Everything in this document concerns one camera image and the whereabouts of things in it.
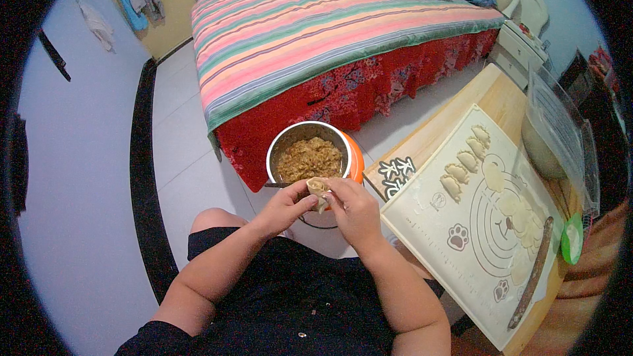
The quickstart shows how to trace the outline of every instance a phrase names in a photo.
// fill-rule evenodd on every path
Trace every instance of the dark floor trim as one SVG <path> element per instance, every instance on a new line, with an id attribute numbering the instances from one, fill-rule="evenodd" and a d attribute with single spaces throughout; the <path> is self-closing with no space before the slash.
<path id="1" fill-rule="evenodd" d="M 176 51 L 180 50 L 182 47 L 185 47 L 187 44 L 189 44 L 189 42 L 192 42 L 193 40 L 194 40 L 193 36 L 186 39 L 184 42 L 179 44 L 178 47 L 174 48 L 172 51 L 169 51 L 164 57 L 159 59 L 158 62 L 156 62 L 156 66 L 159 66 L 160 64 L 162 64 L 166 59 L 171 57 Z"/>
<path id="2" fill-rule="evenodd" d="M 140 255 L 154 296 L 162 303 L 178 266 L 171 253 L 158 202 L 152 151 L 152 108 L 157 63 L 149 59 L 138 81 L 130 138 L 130 191 Z"/>

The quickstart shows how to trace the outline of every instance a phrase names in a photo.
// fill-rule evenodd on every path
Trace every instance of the wooden board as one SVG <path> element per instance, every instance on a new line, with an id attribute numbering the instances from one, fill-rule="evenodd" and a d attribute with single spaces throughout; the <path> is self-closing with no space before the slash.
<path id="1" fill-rule="evenodd" d="M 526 111 L 526 103 L 526 96 L 517 85 L 494 64 L 489 64 L 431 118 L 364 170 L 363 177 L 386 201 L 388 199 L 385 196 L 387 186 L 383 183 L 385 176 L 378 171 L 380 162 L 389 163 L 396 158 L 404 160 L 411 157 L 415 168 L 422 167 L 472 104 L 481 107 L 521 149 L 521 123 Z M 567 182 L 544 181 L 543 184 L 550 192 L 563 218 L 567 219 L 570 213 L 582 211 L 579 199 Z M 545 298 L 533 306 L 529 315 L 524 318 L 526 321 L 504 348 L 503 354 L 518 355 L 523 350 L 550 310 L 567 269 L 568 265 L 558 254 L 548 276 Z M 486 348 L 486 344 L 489 344 L 492 347 L 491 354 L 498 353 L 486 337 L 479 330 L 476 331 L 478 333 L 475 334 L 471 331 L 469 338 L 482 348 Z"/>

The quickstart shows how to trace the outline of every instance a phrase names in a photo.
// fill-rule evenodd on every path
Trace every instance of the finger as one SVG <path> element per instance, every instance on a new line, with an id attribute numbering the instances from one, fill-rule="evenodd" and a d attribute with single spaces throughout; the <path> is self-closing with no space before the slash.
<path id="1" fill-rule="evenodd" d="M 348 182 L 345 179 L 328 178 L 325 180 L 325 184 L 344 203 L 349 203 L 358 199 L 357 193 L 352 189 L 352 187 L 349 186 Z"/>
<path id="2" fill-rule="evenodd" d="M 318 203 L 318 197 L 316 195 L 308 195 L 304 199 L 295 203 L 293 206 L 288 207 L 292 217 L 297 219 L 299 216 L 312 209 Z"/>
<path id="3" fill-rule="evenodd" d="M 293 202 L 299 200 L 299 195 L 308 192 L 307 180 L 298 180 L 286 188 L 281 189 L 282 192 L 290 197 Z"/>
<path id="4" fill-rule="evenodd" d="M 334 213 L 334 218 L 337 223 L 341 222 L 346 216 L 343 202 L 332 193 L 325 193 L 325 199 L 330 204 L 330 208 L 332 208 L 332 212 Z"/>

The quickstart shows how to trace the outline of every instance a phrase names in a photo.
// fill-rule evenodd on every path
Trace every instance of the white nightstand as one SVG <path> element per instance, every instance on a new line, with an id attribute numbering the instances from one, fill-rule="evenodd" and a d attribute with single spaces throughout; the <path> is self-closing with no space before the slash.
<path id="1" fill-rule="evenodd" d="M 548 60 L 537 37 L 526 35 L 512 20 L 506 20 L 488 58 L 523 89 L 528 80 L 528 64 L 539 67 Z"/>

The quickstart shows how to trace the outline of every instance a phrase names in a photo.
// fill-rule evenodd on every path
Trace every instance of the red object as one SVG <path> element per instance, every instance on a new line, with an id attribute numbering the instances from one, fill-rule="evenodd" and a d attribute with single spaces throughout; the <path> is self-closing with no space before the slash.
<path id="1" fill-rule="evenodd" d="M 360 147 L 358 147 L 356 142 L 350 138 L 348 134 L 343 131 L 341 131 L 341 133 L 345 136 L 345 139 L 347 139 L 352 153 L 350 157 L 352 164 L 349 166 L 349 175 L 347 177 L 358 184 L 362 184 L 363 171 L 365 170 L 365 159 L 363 158 L 363 153 L 360 151 Z"/>
<path id="2" fill-rule="evenodd" d="M 252 192 L 268 180 L 266 152 L 284 128 L 300 121 L 323 121 L 356 131 L 376 112 L 418 87 L 435 84 L 492 49 L 499 31 L 432 40 L 359 60 L 318 75 L 217 127 L 224 154 Z"/>

